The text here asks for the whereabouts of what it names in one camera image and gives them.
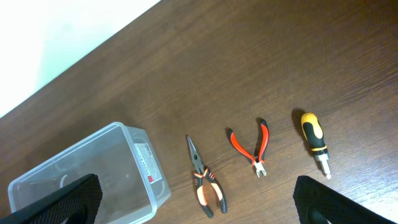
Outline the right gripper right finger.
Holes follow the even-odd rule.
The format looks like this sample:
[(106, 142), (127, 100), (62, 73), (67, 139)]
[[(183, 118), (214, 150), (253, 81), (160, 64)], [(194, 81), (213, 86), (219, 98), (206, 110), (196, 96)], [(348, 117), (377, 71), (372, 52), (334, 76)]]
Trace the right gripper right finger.
[(304, 224), (394, 223), (306, 175), (297, 177), (293, 198)]

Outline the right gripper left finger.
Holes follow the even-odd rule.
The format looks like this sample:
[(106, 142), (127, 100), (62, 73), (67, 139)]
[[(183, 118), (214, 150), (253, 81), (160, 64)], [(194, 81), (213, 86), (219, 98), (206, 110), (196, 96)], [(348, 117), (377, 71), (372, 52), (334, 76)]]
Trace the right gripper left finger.
[(99, 178), (87, 174), (1, 219), (3, 224), (94, 224), (103, 197)]

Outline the clear plastic container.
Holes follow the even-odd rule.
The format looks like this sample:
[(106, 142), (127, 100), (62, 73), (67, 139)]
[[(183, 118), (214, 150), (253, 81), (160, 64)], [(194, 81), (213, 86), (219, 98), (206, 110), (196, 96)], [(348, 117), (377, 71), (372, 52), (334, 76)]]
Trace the clear plastic container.
[(13, 213), (92, 178), (102, 194), (95, 223), (144, 223), (171, 191), (145, 130), (113, 122), (14, 179)]

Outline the yellow black stubby screwdriver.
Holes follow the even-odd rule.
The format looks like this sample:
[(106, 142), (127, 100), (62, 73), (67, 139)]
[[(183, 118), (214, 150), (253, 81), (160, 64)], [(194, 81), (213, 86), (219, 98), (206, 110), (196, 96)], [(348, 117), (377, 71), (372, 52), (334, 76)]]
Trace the yellow black stubby screwdriver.
[(331, 179), (331, 170), (328, 163), (330, 155), (324, 140), (324, 132), (318, 118), (313, 113), (304, 113), (301, 117), (301, 127), (305, 139), (309, 143), (315, 160), (321, 165), (322, 172), (327, 179)]

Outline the small red side cutters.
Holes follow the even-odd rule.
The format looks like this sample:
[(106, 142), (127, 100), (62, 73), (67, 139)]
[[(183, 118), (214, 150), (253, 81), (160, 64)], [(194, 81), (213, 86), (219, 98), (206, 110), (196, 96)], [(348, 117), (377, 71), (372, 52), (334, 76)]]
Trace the small red side cutters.
[(258, 135), (255, 148), (253, 150), (247, 150), (237, 140), (234, 131), (231, 128), (227, 130), (227, 138), (231, 145), (242, 154), (252, 165), (256, 175), (260, 178), (266, 176), (267, 171), (264, 168), (265, 164), (265, 152), (270, 139), (270, 131), (267, 121), (263, 118), (257, 118), (258, 124)]

